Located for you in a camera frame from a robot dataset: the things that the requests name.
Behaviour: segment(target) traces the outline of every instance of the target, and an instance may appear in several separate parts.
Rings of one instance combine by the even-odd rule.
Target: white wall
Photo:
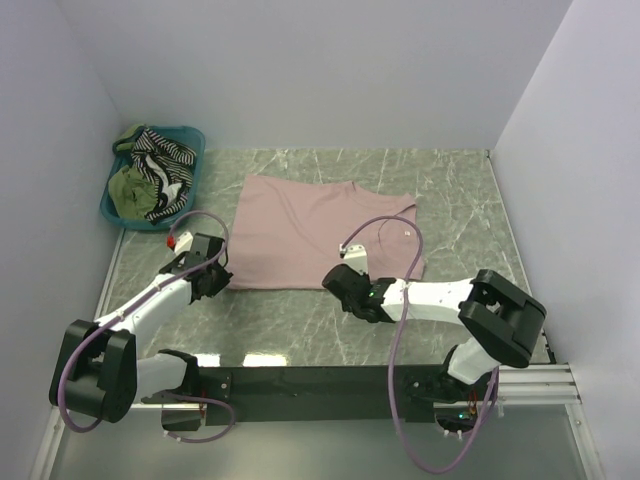
[[[118,111],[218,146],[494,147],[570,0],[58,0]]]
[[[120,120],[48,0],[0,2],[0,465],[26,478],[60,341],[92,319],[116,229],[98,211]]]
[[[640,478],[640,3],[575,0],[494,164],[610,479]]]

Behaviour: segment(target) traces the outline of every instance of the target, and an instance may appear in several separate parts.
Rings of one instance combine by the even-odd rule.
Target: pink cloth
[[[354,182],[310,185],[249,175],[245,179],[229,241],[231,288],[322,288],[341,263],[339,245],[379,215],[416,221],[413,197],[378,195]],[[415,232],[398,221],[364,229],[352,243],[367,250],[369,275],[402,278],[418,248]],[[422,278],[423,262],[413,270]]]

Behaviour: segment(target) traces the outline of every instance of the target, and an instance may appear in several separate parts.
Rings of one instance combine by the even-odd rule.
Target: laundry basket
[[[116,207],[113,204],[111,197],[109,196],[109,182],[107,181],[107,185],[105,185],[104,192],[102,194],[102,200],[100,201],[100,211],[102,212],[102,215],[111,223],[118,225],[119,227],[128,228],[130,230],[168,230],[178,217],[188,212],[193,207],[193,202],[196,198],[198,181],[200,180],[200,172],[202,171],[202,159],[204,156],[205,140],[204,135],[200,130],[192,127],[152,126],[149,128],[151,128],[159,135],[162,135],[163,137],[175,140],[176,142],[180,142],[195,150],[196,160],[192,167],[193,184],[191,185],[191,189],[189,190],[189,196],[184,208],[175,215],[163,218],[155,225],[152,225],[151,222],[147,222],[146,220],[127,220],[124,218],[120,218],[118,216],[118,212],[116,211]],[[113,177],[123,166],[131,164],[131,157],[128,153],[116,155],[116,158],[113,162],[113,167],[111,168],[111,172],[109,173],[109,179],[111,179],[111,177]]]

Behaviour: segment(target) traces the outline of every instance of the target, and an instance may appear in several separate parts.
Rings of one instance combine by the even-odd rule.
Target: striped cloth
[[[133,166],[156,187],[158,203],[145,215],[152,224],[184,208],[193,183],[196,152],[144,127],[131,150]]]

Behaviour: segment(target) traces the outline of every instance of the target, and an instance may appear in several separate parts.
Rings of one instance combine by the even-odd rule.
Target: marble table
[[[380,194],[412,194],[425,240],[424,280],[451,281],[491,268],[527,290],[487,152],[484,150],[258,149],[207,152],[196,208],[233,227],[247,174],[306,183],[354,180]],[[219,234],[206,218],[189,230]],[[138,293],[171,259],[166,232],[126,231],[111,277],[107,311]],[[161,348],[198,354],[209,365],[384,365],[394,325],[371,325],[341,311],[325,291],[231,291],[205,298],[166,323],[141,358]],[[399,363],[440,363],[469,338],[462,326],[412,321]],[[541,335],[533,362],[548,363]]]

